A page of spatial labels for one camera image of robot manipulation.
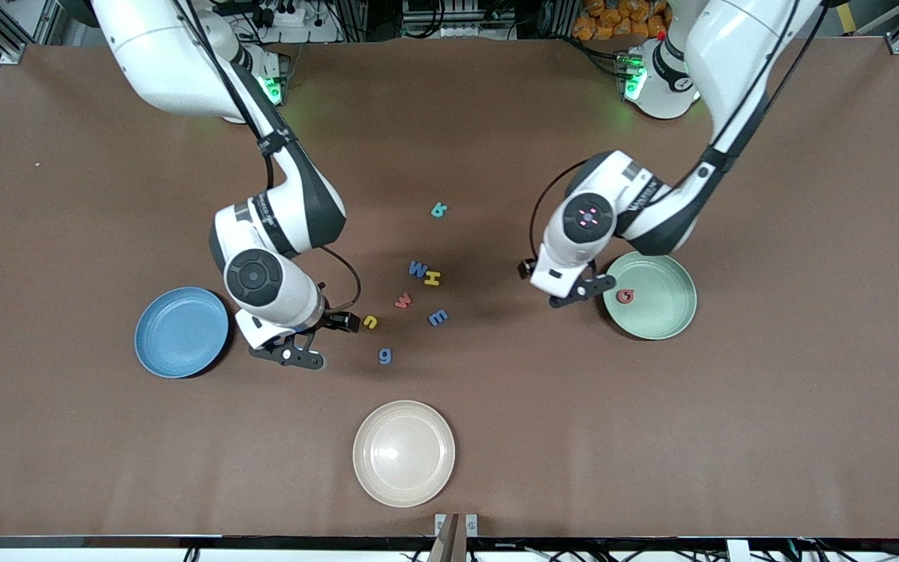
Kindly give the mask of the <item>green plate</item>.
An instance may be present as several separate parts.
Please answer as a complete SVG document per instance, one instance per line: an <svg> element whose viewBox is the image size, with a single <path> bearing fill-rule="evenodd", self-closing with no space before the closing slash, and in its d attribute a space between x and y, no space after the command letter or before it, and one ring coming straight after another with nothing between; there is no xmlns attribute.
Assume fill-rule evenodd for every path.
<svg viewBox="0 0 899 562"><path fill-rule="evenodd" d="M695 317L698 299L695 281L670 256L644 256L631 252L610 264L606 274L615 288L602 295L611 320L624 332L643 340L665 340L681 334ZM634 289L631 304L618 304L620 289Z"/></svg>

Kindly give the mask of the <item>blue plate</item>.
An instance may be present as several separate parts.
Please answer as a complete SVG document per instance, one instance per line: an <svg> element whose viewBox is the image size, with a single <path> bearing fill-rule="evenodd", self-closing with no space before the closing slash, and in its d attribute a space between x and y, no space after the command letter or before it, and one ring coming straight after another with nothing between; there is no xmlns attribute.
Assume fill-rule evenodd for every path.
<svg viewBox="0 0 899 562"><path fill-rule="evenodd" d="M137 359L163 379L200 375L217 360L229 340L227 308L213 292L175 288L154 299L134 333Z"/></svg>

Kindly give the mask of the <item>cream plate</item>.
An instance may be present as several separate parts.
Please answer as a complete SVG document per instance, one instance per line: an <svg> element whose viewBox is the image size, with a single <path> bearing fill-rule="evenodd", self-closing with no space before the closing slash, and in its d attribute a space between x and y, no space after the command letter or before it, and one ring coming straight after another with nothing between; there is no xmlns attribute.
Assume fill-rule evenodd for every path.
<svg viewBox="0 0 899 562"><path fill-rule="evenodd" d="M413 508L434 499L449 483L454 462L450 424L422 402L379 406L354 437L354 474L365 493L389 507Z"/></svg>

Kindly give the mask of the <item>orange bag pile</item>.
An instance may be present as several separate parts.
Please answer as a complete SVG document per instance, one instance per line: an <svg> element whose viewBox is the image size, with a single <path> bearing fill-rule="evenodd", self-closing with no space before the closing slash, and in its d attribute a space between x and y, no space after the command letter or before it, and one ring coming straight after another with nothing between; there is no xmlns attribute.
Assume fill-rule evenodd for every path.
<svg viewBox="0 0 899 562"><path fill-rule="evenodd" d="M628 35L661 39L673 15L668 0L581 0L571 35L581 41Z"/></svg>

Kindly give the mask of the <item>white power strip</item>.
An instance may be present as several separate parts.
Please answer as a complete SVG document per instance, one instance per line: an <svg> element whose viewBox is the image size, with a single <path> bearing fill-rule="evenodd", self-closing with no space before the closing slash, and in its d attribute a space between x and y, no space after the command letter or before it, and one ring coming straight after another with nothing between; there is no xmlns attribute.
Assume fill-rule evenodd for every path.
<svg viewBox="0 0 899 562"><path fill-rule="evenodd" d="M345 39L338 10L327 0L249 0L247 7L247 20L265 43L336 43Z"/></svg>
<svg viewBox="0 0 899 562"><path fill-rule="evenodd" d="M402 0L399 29L404 37L509 39L515 0Z"/></svg>

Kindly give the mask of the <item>black table edge rail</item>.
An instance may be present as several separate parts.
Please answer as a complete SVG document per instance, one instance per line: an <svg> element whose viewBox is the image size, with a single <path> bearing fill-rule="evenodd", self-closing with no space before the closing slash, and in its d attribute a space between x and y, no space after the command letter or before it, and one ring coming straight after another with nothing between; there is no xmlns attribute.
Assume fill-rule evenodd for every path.
<svg viewBox="0 0 899 562"><path fill-rule="evenodd" d="M434 544L427 536L342 537L342 536L282 536L282 535L225 535L225 536L132 536L132 535L22 535L0 536L0 548L200 548L233 550L353 550L353 551L409 551L413 553ZM814 545L821 550L879 552L899 557L899 538L839 539L754 537L750 545L757 551L776 550L786 553L810 553ZM656 552L659 550L702 552L727 550L724 538L571 538L571 537L475 537L468 541L478 550L499 547L549 547L556 550L592 551L628 550Z"/></svg>

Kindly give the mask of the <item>grey mount pole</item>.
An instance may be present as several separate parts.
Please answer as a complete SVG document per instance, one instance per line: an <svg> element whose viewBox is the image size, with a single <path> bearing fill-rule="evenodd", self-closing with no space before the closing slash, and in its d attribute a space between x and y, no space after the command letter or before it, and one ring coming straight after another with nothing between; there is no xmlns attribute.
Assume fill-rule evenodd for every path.
<svg viewBox="0 0 899 562"><path fill-rule="evenodd" d="M465 520L460 514L442 517L425 562L465 562Z"/></svg>

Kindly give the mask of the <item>metal table edge bracket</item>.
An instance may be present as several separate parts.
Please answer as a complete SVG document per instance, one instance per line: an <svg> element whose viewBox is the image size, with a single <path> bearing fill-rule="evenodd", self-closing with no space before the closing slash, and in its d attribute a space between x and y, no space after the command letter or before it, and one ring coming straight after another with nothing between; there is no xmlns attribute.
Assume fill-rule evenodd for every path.
<svg viewBox="0 0 899 562"><path fill-rule="evenodd" d="M478 537L478 516L476 514L436 514L434 516L434 536L442 533L442 527L449 524L450 531L467 538Z"/></svg>

